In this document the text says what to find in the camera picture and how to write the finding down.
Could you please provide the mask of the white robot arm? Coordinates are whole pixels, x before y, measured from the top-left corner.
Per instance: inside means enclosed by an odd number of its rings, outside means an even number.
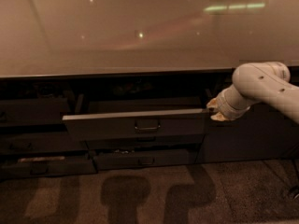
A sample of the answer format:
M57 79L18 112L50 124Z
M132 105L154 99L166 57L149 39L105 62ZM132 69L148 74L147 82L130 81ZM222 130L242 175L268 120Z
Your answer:
M215 121L242 117L258 103L274 107L299 123L299 87L290 83L291 73L284 63L245 63L232 74L232 84L222 90L206 107L213 109Z

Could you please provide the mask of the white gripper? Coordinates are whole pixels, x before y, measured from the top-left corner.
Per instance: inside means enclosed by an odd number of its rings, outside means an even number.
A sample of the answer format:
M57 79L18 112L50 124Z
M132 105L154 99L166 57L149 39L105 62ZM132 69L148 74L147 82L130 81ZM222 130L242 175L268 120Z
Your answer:
M234 89L225 89L212 98L206 108L210 112L217 112L211 116L215 121L231 121L239 119L250 109L247 100Z

